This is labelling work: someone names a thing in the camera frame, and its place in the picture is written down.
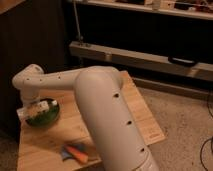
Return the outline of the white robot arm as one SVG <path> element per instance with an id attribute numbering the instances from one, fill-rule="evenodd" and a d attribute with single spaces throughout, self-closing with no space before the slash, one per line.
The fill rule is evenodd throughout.
<path id="1" fill-rule="evenodd" d="M 73 90 L 82 119 L 106 171 L 159 171 L 121 92 L 114 67 L 92 66 L 46 74 L 31 64 L 12 78 L 25 106 L 41 89 Z"/>

